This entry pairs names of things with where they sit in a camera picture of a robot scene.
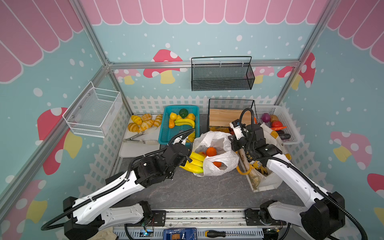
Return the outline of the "white plastic grocery bag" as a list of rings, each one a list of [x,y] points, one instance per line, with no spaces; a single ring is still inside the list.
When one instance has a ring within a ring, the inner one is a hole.
[[[203,172],[195,173],[195,176],[218,177],[237,168],[240,158],[232,150],[230,136],[229,133],[209,131],[194,140],[193,152],[207,155],[203,161]]]

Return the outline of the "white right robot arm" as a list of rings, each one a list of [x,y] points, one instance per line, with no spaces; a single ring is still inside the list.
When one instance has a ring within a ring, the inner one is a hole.
[[[267,144],[260,125],[245,126],[235,120],[230,127],[234,131],[229,137],[233,151],[243,149],[253,161],[279,176],[304,204],[300,207],[269,201],[265,210],[268,218],[300,227],[314,240],[333,240],[333,234],[349,219],[361,238],[368,239],[363,226],[345,209],[343,196],[320,187],[296,168],[278,147]]]

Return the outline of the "yellow banana bunch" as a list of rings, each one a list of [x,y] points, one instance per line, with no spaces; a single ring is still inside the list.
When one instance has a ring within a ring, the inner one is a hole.
[[[203,170],[203,163],[205,160],[206,156],[197,154],[195,152],[192,152],[190,155],[190,159],[192,160],[189,162],[188,160],[186,161],[184,166],[180,166],[180,168],[194,173],[194,174],[202,174],[204,172]]]

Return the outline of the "orange fruit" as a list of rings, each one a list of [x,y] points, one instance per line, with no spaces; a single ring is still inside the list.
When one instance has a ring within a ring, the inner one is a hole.
[[[214,157],[217,155],[217,150],[213,147],[210,147],[206,150],[206,156],[207,157]]]
[[[213,164],[217,167],[220,168],[222,166],[221,162],[213,162]]]

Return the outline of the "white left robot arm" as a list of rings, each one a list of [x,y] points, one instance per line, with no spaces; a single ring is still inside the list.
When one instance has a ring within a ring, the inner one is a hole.
[[[165,148],[133,159],[128,169],[114,181],[84,197],[69,197],[63,202],[64,212],[47,221],[42,231],[63,228],[69,240],[88,240],[114,217],[107,210],[123,199],[166,179],[171,179],[179,166],[189,162],[192,148],[182,142],[169,142]]]

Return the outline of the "white canvas tote bag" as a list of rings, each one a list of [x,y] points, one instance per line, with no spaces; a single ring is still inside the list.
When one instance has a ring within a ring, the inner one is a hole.
[[[267,145],[274,145],[278,150],[278,153],[286,156],[288,161],[291,161],[292,157],[285,147],[283,141],[279,137],[278,133],[265,124],[257,125],[257,136],[264,135],[262,141]],[[283,180],[273,173],[267,167],[262,166],[261,162],[252,159],[251,155],[245,150],[241,149],[237,151],[240,157],[240,166],[243,168],[243,172],[237,167],[239,174],[246,176],[251,190],[254,193],[263,192],[268,190],[277,189],[283,182]]]

